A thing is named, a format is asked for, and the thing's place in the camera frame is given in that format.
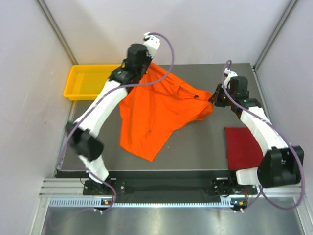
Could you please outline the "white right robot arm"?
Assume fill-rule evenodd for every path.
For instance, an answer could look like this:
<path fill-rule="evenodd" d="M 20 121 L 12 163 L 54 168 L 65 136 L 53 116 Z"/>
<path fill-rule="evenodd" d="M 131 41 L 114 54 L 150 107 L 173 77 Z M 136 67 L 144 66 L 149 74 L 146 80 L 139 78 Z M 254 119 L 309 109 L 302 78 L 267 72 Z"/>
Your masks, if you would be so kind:
<path fill-rule="evenodd" d="M 249 97 L 246 77 L 234 72 L 224 74 L 209 101 L 217 107 L 229 106 L 251 132 L 263 154 L 258 167 L 236 170 L 236 177 L 228 181 L 232 193 L 241 193 L 247 185 L 274 188 L 300 182 L 303 149 L 300 146 L 289 148 L 281 135 L 271 128 L 261 103 Z"/>

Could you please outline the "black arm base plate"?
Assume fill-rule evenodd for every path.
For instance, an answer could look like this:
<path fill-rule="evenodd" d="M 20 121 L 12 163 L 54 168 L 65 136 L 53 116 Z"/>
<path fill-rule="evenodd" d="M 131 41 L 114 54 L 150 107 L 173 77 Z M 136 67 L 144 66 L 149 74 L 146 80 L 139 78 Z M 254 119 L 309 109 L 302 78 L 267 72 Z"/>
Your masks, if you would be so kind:
<path fill-rule="evenodd" d="M 56 178 L 84 179 L 84 195 L 110 195 L 110 187 L 118 197 L 134 192 L 203 192 L 205 195 L 256 195 L 255 186 L 241 186 L 235 173 L 227 170 L 135 170 L 110 171 L 105 180 L 109 186 L 92 181 L 83 171 L 58 170 Z"/>

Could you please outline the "orange t-shirt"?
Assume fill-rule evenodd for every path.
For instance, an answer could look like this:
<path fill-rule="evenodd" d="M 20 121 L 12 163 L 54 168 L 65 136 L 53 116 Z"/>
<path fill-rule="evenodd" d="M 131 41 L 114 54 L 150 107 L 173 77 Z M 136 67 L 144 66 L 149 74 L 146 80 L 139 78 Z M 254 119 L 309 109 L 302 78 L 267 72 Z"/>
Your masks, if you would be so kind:
<path fill-rule="evenodd" d="M 120 146 L 153 161 L 174 131 L 213 113 L 212 93 L 198 90 L 161 66 L 151 63 L 135 87 L 119 103 Z"/>

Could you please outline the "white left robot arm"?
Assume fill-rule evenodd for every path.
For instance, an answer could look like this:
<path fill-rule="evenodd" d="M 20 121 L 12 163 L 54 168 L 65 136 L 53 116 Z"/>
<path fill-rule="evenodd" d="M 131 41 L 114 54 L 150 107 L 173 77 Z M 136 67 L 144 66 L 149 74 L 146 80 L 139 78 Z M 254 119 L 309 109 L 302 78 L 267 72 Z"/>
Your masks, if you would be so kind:
<path fill-rule="evenodd" d="M 159 46 L 149 42 L 132 44 L 126 59 L 111 72 L 94 102 L 75 122 L 66 124 L 70 146 L 89 170 L 90 178 L 95 181 L 94 188 L 100 194 L 108 193 L 111 183 L 102 159 L 104 145 L 97 138 L 98 134 L 114 108 L 132 90 L 130 85 L 142 79 Z"/>

